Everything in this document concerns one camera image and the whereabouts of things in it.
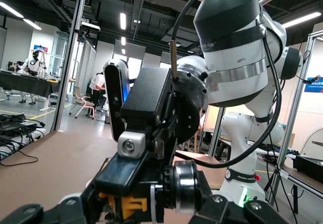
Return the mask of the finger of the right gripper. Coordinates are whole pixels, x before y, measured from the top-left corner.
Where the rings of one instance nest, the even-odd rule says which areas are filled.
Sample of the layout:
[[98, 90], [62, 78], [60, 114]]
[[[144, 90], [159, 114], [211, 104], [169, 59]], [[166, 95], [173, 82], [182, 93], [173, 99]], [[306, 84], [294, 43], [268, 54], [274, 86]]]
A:
[[94, 178], [95, 189], [107, 194], [130, 194], [147, 159], [145, 134], [123, 132], [118, 152]]

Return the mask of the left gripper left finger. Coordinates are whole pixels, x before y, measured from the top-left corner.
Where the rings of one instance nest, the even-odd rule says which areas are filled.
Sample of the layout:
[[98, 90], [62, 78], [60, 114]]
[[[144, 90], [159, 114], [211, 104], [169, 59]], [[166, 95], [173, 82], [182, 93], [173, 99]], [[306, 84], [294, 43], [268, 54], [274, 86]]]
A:
[[101, 201], [93, 183], [82, 193], [65, 196], [55, 207], [45, 211], [41, 204], [27, 204], [1, 219], [1, 223], [97, 223]]

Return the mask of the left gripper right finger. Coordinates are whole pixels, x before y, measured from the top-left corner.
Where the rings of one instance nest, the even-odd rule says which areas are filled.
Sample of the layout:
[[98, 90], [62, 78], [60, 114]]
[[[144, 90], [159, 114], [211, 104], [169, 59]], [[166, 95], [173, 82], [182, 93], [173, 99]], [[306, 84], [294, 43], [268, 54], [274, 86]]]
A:
[[289, 223], [264, 201], [251, 200], [240, 207], [222, 195], [212, 194], [204, 173], [198, 171], [196, 175], [203, 200], [195, 223]]

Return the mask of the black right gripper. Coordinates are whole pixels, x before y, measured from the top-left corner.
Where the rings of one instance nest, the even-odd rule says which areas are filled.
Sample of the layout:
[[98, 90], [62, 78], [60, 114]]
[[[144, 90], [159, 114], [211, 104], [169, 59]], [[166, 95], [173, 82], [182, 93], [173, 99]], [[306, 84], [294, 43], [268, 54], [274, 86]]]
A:
[[170, 165], [176, 140], [183, 143], [198, 130], [207, 108], [206, 73], [181, 69], [177, 79], [166, 68], [143, 68], [121, 107], [126, 130], [144, 133], [150, 157]]

